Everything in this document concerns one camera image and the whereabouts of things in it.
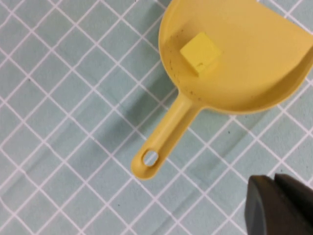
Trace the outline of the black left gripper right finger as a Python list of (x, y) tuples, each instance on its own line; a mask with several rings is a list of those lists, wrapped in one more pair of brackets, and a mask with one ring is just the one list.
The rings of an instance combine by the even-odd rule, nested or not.
[(287, 174), (275, 174), (275, 183), (288, 195), (298, 197), (312, 198), (313, 190), (300, 182), (299, 180)]

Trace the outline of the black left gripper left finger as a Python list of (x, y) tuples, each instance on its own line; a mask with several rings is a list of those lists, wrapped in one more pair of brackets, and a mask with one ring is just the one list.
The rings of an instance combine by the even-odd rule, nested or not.
[(285, 193), (266, 175), (248, 180), (245, 223), (249, 235), (311, 235), (313, 198)]

